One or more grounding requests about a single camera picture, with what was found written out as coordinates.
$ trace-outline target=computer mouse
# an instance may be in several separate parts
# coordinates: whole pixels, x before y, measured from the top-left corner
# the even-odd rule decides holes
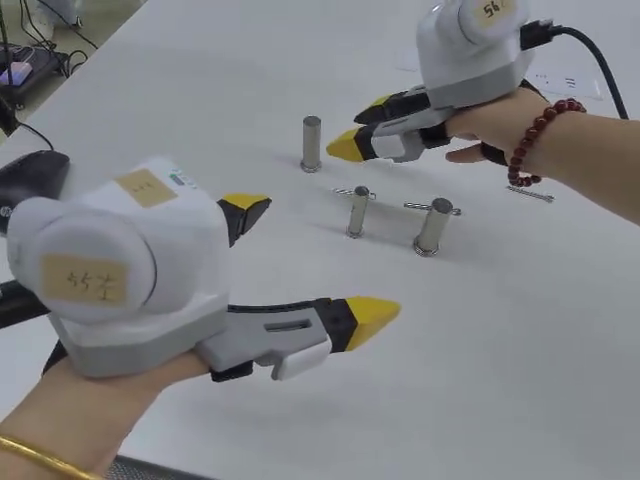
[[[7,234],[13,209],[23,200],[45,197],[57,200],[69,172],[64,153],[40,150],[0,168],[0,235]]]

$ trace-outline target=handwritten label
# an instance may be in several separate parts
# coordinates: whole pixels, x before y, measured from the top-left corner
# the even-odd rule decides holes
[[[142,208],[155,207],[178,196],[147,168],[118,177],[115,181]]]
[[[44,295],[52,300],[122,306],[127,302],[128,267],[109,260],[75,255],[44,255]]]
[[[515,9],[514,0],[483,0],[476,8],[476,18],[484,28],[491,28],[498,20]]]

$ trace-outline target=gold bracelet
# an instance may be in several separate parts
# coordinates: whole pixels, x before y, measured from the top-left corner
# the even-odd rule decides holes
[[[18,455],[31,460],[34,463],[38,463],[53,472],[66,475],[69,478],[80,480],[101,480],[99,476],[83,472],[53,455],[38,452],[32,447],[24,445],[23,443],[17,442],[11,438],[3,437],[2,435],[0,435],[0,447],[9,452],[17,453]]]

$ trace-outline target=metal pin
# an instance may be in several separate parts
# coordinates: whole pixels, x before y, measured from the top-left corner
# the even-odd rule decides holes
[[[350,197],[351,195],[355,195],[355,190],[346,190],[344,188],[334,188],[332,190],[333,193],[337,193],[338,195],[344,195],[346,197]],[[373,192],[369,192],[369,200],[375,200],[376,194]]]
[[[316,116],[302,121],[302,161],[300,168],[306,173],[315,173],[322,167],[320,161],[320,132],[322,121]]]
[[[431,205],[423,205],[421,203],[405,203],[404,208],[412,208],[414,210],[424,210],[428,212],[433,207]],[[462,210],[460,210],[459,208],[454,208],[451,211],[451,215],[453,215],[454,217],[459,217],[462,215]]]
[[[522,188],[514,187],[511,185],[507,187],[507,190],[511,190],[514,193],[519,193],[520,195],[526,195],[527,197],[536,198],[547,203],[553,203],[556,199],[553,195],[542,195],[541,193],[530,192],[529,190],[524,190]]]
[[[360,238],[364,232],[364,215],[367,211],[371,192],[367,187],[356,187],[352,194],[353,206],[351,217],[347,226],[347,235],[351,238]]]
[[[454,214],[453,204],[446,198],[436,198],[428,206],[429,208],[424,208],[425,205],[411,203],[405,204],[405,207],[429,212],[422,225],[422,230],[413,241],[413,249],[421,257],[434,256],[440,249],[440,239],[449,218]]]

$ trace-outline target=forearm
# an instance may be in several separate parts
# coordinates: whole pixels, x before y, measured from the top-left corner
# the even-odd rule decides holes
[[[640,122],[565,113],[534,156],[543,174],[640,225]]]
[[[113,456],[114,446],[127,437],[158,393],[150,389],[132,394],[108,382],[48,374],[0,423],[0,434],[50,452],[85,471],[103,474],[99,469],[108,464],[105,459]],[[60,478],[1,450],[0,471],[8,480]]]

